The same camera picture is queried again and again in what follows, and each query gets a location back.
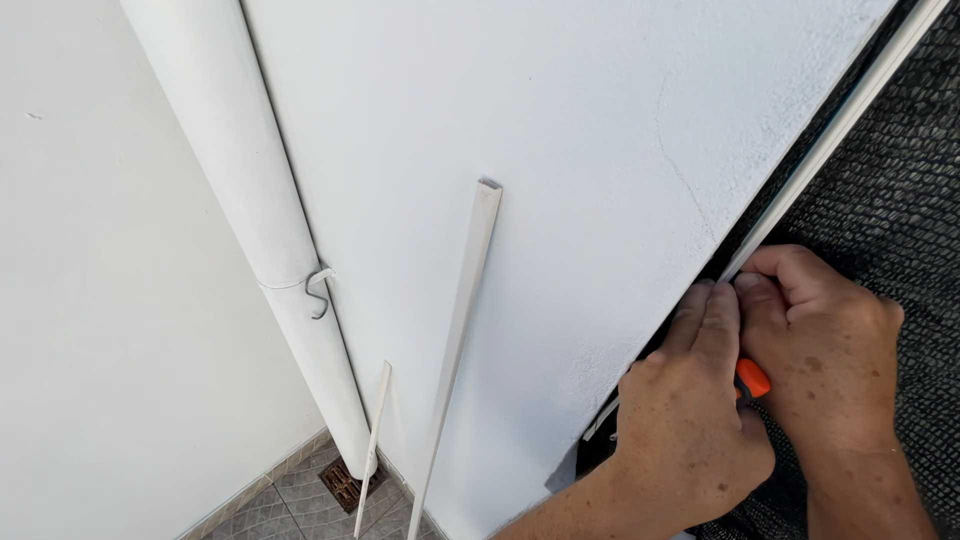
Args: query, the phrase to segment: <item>drain pipe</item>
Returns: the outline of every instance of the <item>drain pipe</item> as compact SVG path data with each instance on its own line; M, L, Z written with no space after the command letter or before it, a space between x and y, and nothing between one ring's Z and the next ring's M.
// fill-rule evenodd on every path
M329 304L330 272L314 276L320 261L238 1L122 4L330 435L362 478L370 430Z

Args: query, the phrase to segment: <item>white wall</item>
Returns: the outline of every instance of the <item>white wall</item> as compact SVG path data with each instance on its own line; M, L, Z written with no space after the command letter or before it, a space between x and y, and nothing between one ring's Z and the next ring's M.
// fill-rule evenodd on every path
M117 3L0 48L0 535L170 540L323 419Z
M381 446L422 471L474 181L503 184L427 506L543 483L892 0L245 0Z

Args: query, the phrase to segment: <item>rusty drain grate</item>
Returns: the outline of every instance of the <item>rusty drain grate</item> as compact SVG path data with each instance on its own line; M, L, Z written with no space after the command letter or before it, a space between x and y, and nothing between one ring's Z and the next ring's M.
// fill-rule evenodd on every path
M347 514L352 514L353 510L357 509L357 505L360 504L361 481L350 475L350 472L347 470L347 464L344 463L342 457L334 459L333 463L327 465L324 471L317 476L320 477L326 489L330 490L333 498L337 500L337 503L340 503L340 506ZM367 498L370 497L371 493L376 491L376 488L383 483L383 480L384 475L380 472L380 468L377 467L376 471L373 471L373 474L370 476L370 487L367 488Z

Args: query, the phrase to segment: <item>wire hook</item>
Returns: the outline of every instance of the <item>wire hook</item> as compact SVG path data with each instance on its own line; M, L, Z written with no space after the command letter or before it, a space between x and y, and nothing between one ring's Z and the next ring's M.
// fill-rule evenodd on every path
M307 276L307 277L306 277L306 281L303 282L303 292L305 292L307 296L312 296L312 297L314 297L314 298L316 298L316 299L318 299L318 300L323 300L323 301L324 301L324 310L321 311L319 315L310 317L311 319L313 319L313 320L315 320L315 321L318 321L318 320L320 320L320 319L323 319L323 318L324 318L324 315L326 315L326 311L327 311L328 309L330 309L330 301L329 301L329 300L327 300L327 299L324 298L323 296L320 296L320 295L317 295L317 294L313 294L312 292L310 292L310 280L311 280L314 276L316 276L317 274L321 274L321 273L324 274L324 275L323 275L323 278L326 279L327 277L329 277L329 276L331 276L331 275L333 274L333 271L330 270L329 268L327 268L326 270L318 270L318 271L310 274L309 276Z

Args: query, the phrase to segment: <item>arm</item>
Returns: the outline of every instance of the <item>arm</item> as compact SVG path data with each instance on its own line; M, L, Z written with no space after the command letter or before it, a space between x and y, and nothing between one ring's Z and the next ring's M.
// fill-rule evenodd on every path
M761 401L797 451L810 538L936 538L894 435L903 310L800 246L743 271L741 345L775 388Z
M759 417L736 409L739 328L729 284L690 287L663 346L620 380L613 456L494 539L664 540L746 498L774 456Z

